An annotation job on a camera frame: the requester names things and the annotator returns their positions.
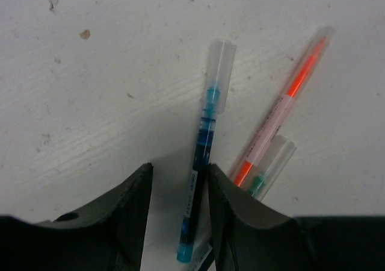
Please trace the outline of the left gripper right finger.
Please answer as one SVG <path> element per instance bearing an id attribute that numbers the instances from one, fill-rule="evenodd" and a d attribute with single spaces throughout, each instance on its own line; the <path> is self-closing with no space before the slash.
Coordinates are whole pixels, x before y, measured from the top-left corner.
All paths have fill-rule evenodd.
<path id="1" fill-rule="evenodd" d="M 384 269 L 384 217 L 289 217 L 207 173 L 217 270 Z"/>

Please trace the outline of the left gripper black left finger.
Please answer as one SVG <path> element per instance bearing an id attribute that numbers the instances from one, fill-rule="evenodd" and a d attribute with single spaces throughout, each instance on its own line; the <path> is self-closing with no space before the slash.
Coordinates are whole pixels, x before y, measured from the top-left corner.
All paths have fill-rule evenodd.
<path id="1" fill-rule="evenodd" d="M 54 221 L 1 216 L 1 270 L 140 270 L 152 194 L 145 163 L 117 187 Z"/>

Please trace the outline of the blue pen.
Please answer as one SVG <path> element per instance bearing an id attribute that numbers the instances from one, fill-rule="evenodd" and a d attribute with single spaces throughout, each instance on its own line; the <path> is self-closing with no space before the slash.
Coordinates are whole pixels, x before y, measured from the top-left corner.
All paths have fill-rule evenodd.
<path id="1" fill-rule="evenodd" d="M 202 115 L 176 255 L 180 263 L 189 263 L 192 258 L 215 125 L 226 107 L 235 53 L 236 45 L 223 39 L 214 40 L 209 48 Z"/>

